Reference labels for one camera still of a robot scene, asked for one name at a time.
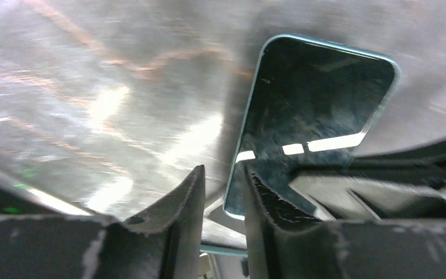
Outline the black smartphone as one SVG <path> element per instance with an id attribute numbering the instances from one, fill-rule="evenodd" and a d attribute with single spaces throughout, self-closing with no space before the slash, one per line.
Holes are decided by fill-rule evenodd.
<path id="1" fill-rule="evenodd" d="M 290 183 L 306 169 L 351 164 L 380 117 L 400 68 L 351 46 L 279 34 L 260 51 L 223 211 L 244 219 L 244 170 L 254 169 L 282 198 L 308 214 L 315 206 Z"/>

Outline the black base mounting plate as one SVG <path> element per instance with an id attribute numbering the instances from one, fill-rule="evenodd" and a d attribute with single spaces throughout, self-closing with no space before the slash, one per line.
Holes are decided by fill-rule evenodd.
<path id="1" fill-rule="evenodd" d="M 446 140 L 346 167 L 308 167 L 290 187 L 323 221 L 446 219 Z"/>

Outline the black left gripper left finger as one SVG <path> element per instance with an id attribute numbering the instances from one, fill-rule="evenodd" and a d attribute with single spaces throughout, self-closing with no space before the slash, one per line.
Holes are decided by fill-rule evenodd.
<path id="1" fill-rule="evenodd" d="M 0 278 L 195 278 L 205 168 L 119 220 L 0 175 Z"/>

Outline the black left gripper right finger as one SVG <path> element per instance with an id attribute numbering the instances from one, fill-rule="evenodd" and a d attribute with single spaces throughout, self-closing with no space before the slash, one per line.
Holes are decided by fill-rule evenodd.
<path id="1" fill-rule="evenodd" d="M 446 219 L 318 221 L 245 175 L 251 278 L 446 278 Z"/>

